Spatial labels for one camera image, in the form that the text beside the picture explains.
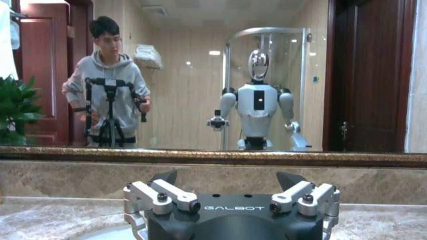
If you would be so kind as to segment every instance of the chrome robot head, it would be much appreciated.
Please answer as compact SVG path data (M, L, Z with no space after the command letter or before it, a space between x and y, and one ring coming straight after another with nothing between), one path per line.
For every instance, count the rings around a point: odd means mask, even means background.
M253 81L264 81L269 65L268 54L255 49L248 57L248 72Z

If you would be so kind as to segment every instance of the wooden door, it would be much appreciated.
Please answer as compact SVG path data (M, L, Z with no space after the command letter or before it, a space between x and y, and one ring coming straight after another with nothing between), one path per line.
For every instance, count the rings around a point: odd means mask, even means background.
M331 147L402 152L415 0L343 0L333 41Z
M93 50L93 42L89 34L89 19L92 19L92 4L79 3L73 1L69 2L69 18L71 18L71 28L68 34L68 77L73 74L77 62L83 57L89 55ZM85 100L83 95L80 95L80 106L85 106ZM72 111L68 108L69 115L69 143L72 146L85 146L85 123L81 122Z
M20 21L21 76L24 82L35 77L44 114L29 128L28 137L36 145L64 146L69 141L68 102L61 93L68 78L68 6L29 4L21 12L29 15Z

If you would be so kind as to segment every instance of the marble backsplash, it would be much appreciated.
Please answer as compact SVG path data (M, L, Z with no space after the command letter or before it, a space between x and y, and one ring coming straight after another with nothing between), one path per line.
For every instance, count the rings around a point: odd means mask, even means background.
M276 172L303 175L341 191L341 203L427 205L427 170L0 161L4 196L120 199L128 182L177 169L184 191L220 194L281 192Z

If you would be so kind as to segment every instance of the white towel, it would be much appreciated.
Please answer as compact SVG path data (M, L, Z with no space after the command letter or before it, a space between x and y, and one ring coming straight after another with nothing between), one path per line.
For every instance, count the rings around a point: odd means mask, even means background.
M135 51L135 59L143 60L144 65L152 68L163 69L160 54L152 45L139 44Z
M11 43L12 43L13 50L20 49L20 45L21 45L20 25L15 21L11 21Z
M12 76L17 80L11 44L11 9L3 1L0 1L0 56L0 77Z

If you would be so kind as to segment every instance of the gray hoodie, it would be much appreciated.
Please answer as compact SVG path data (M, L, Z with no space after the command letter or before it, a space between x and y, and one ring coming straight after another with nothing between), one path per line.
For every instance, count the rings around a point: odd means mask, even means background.
M61 86L61 92L65 94L68 102L79 101L79 94L83 94L84 99L87 99L85 78L123 80L133 84L136 94L149 96L151 92L140 69L125 54L120 54L120 61L112 66L104 65L97 51L93 52L92 56L87 56L80 60L71 78ZM100 85L92 85L92 110L100 115L100 120L91 128L91 135L99 135L103 122L108 118L107 94L104 87ZM112 113L119 120L124 137L133 137L139 126L140 112L133 103L128 87L117 87L116 89Z

